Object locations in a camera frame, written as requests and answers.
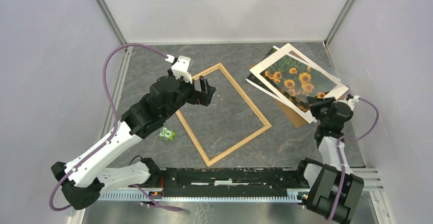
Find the wooden picture frame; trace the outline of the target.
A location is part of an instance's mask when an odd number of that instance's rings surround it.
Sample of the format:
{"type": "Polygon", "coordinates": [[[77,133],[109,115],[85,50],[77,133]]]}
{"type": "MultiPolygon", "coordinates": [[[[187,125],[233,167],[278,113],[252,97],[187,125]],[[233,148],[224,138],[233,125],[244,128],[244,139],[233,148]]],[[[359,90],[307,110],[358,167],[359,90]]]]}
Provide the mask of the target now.
{"type": "Polygon", "coordinates": [[[205,150],[203,149],[201,143],[198,141],[197,137],[195,136],[194,132],[192,131],[191,127],[185,120],[185,117],[181,113],[180,110],[176,112],[176,115],[178,119],[180,120],[181,124],[185,128],[188,136],[192,140],[194,146],[198,150],[198,153],[202,157],[204,163],[207,166],[211,166],[215,164],[216,162],[220,161],[224,157],[227,157],[229,154],[233,153],[237,149],[239,149],[241,146],[247,144],[252,139],[256,138],[261,133],[265,132],[269,128],[272,127],[271,123],[267,120],[267,118],[263,115],[263,113],[258,109],[258,107],[253,103],[253,101],[249,98],[249,96],[245,93],[245,91],[241,88],[241,86],[238,84],[238,82],[234,79],[234,77],[229,73],[229,71],[226,69],[226,67],[222,63],[218,63],[196,75],[193,76],[194,80],[197,80],[201,76],[206,76],[216,70],[220,70],[222,74],[228,79],[228,81],[231,83],[231,85],[235,88],[235,90],[239,93],[239,95],[243,98],[243,100],[247,103],[247,105],[253,110],[254,114],[259,118],[261,123],[263,124],[263,127],[252,133],[251,135],[247,136],[243,140],[239,141],[235,145],[231,146],[227,150],[223,151],[221,154],[215,156],[214,158],[210,159],[208,155],[206,154],[205,150]]]}

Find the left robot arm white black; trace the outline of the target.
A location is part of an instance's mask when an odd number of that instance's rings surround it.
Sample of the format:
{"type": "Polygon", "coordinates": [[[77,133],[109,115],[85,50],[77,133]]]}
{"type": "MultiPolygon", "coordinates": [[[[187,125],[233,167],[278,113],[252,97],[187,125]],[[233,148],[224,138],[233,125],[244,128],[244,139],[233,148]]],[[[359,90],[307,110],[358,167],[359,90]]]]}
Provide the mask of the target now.
{"type": "Polygon", "coordinates": [[[114,128],[76,159],[56,162],[51,171],[69,206],[81,210],[102,194],[134,184],[154,187],[160,182],[160,170],[152,159],[143,159],[122,168],[107,166],[130,147],[161,129],[186,103],[208,106],[216,88],[204,76],[200,90],[193,82],[162,76],[150,86],[149,93],[133,104],[114,124],[114,128]]]}

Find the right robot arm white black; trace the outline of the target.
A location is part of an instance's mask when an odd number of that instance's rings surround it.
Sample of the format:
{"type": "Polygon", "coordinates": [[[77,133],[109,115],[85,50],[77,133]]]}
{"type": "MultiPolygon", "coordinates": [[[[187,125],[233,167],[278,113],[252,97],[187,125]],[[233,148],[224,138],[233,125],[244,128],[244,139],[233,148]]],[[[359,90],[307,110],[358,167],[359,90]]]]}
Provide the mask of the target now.
{"type": "Polygon", "coordinates": [[[353,116],[358,96],[343,100],[334,97],[307,97],[308,108],[319,122],[314,139],[322,162],[302,160],[295,173],[301,187],[310,187],[306,208],[328,221],[350,223],[364,188],[364,180],[348,165],[344,152],[344,124],[353,116]]]}

